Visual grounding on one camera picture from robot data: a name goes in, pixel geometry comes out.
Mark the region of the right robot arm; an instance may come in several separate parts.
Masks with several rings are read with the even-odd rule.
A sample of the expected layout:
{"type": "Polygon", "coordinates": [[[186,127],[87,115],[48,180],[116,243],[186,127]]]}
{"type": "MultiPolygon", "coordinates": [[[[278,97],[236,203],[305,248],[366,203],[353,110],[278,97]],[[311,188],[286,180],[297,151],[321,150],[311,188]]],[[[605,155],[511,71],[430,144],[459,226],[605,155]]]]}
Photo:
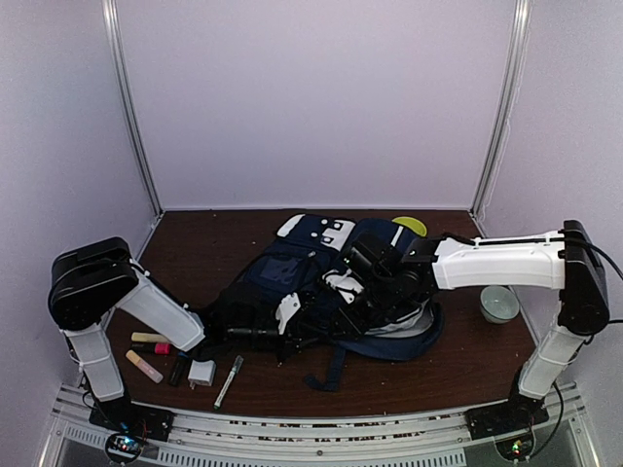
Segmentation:
{"type": "Polygon", "coordinates": [[[582,342],[609,320],[604,267],[581,223],[558,231],[503,238],[415,236],[404,249],[363,232],[345,246],[341,267],[323,282],[343,300],[334,320],[342,339],[407,339],[428,331],[440,292],[471,287],[538,288],[559,294],[550,330],[521,367],[517,391],[499,408],[505,428],[521,428],[536,401],[568,366],[582,342]]]}

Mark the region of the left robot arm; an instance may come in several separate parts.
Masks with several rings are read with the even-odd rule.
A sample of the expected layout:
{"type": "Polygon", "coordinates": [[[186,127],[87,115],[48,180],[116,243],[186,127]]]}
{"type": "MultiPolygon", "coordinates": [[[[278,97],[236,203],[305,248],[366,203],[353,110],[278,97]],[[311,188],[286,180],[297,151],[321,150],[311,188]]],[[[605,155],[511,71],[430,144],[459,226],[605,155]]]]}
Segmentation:
{"type": "Polygon", "coordinates": [[[140,421],[103,328],[104,314],[121,310],[163,335],[193,362],[207,362],[239,343],[284,358],[308,341],[277,311],[288,295],[301,309],[329,264],[319,247],[275,240],[218,298],[192,308],[137,262],[113,236],[58,255],[51,266],[50,315],[85,374],[94,406],[120,432],[140,421]]]}

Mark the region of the navy blue student backpack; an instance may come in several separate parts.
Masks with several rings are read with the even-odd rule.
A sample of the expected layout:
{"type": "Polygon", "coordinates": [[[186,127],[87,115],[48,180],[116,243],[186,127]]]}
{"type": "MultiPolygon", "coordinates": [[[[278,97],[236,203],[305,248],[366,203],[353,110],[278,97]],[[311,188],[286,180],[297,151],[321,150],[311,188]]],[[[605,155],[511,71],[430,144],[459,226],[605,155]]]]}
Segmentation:
{"type": "Polygon", "coordinates": [[[432,298],[434,248],[395,221],[295,215],[220,293],[210,335],[272,349],[278,362],[331,344],[325,379],[307,375],[305,383],[335,392],[349,352],[405,362],[438,341],[445,319],[432,298]]]}

